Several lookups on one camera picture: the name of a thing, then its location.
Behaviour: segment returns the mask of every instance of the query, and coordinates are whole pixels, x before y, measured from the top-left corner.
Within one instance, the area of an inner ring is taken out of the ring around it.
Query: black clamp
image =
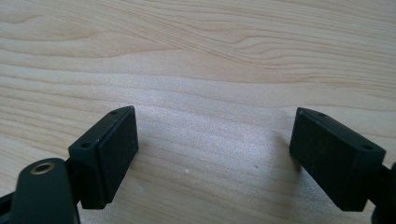
[[[15,192],[0,198],[0,224],[79,223],[76,204],[111,203],[137,150],[134,107],[111,111],[69,147],[67,161],[45,159],[21,171]]]
[[[373,223],[396,223],[396,163],[382,165],[386,151],[318,111],[298,108],[290,154],[343,211],[376,208]]]

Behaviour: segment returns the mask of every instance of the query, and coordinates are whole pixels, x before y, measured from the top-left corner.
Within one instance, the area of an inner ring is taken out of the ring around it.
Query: black plastic part
[[[335,119],[298,108],[290,154],[343,211],[362,211],[386,151]]]
[[[0,224],[8,223],[13,196],[14,193],[9,193],[0,198]]]
[[[77,204],[81,200],[84,192],[87,191],[87,189],[85,188],[83,175],[82,172],[78,171],[80,170],[80,167],[78,167],[76,164],[72,166],[70,158],[67,159],[64,163],[66,164],[67,173],[69,174],[70,187],[72,188],[73,193],[73,202]]]
[[[83,208],[112,202],[137,150],[133,106],[111,111],[69,147],[72,169],[84,179]]]
[[[376,205],[372,223],[396,223],[396,163],[391,170],[382,166],[372,175],[371,182],[374,184],[370,186],[368,196]]]
[[[79,223],[63,160],[37,161],[21,171],[9,223]]]

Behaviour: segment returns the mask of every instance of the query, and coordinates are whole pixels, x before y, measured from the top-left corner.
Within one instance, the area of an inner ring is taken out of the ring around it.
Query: mounting hole
[[[35,166],[35,168],[33,168],[30,173],[32,175],[43,175],[44,173],[52,170],[53,167],[55,167],[53,162],[44,162]]]
[[[372,147],[370,147],[370,146],[367,146],[367,145],[362,145],[362,147],[363,147],[364,149],[367,149],[367,150],[371,150],[371,149],[373,149]]]
[[[90,147],[90,146],[91,146],[91,143],[83,143],[83,144],[81,144],[81,146],[82,146],[82,147]]]

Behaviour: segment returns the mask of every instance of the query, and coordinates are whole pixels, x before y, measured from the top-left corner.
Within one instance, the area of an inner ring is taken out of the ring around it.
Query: light wood surface
[[[0,195],[136,108],[140,151],[83,223],[370,223],[289,155],[297,106],[396,161],[394,0],[0,1]]]

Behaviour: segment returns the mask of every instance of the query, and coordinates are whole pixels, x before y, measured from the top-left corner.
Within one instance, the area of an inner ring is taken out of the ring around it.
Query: black plastic block
[[[138,150],[133,106],[113,110],[69,147],[74,168],[83,174],[83,208],[111,203]]]
[[[386,151],[327,115],[298,108],[290,154],[343,211],[362,211]]]
[[[14,224],[79,223],[63,160],[37,161],[21,171],[10,220]]]

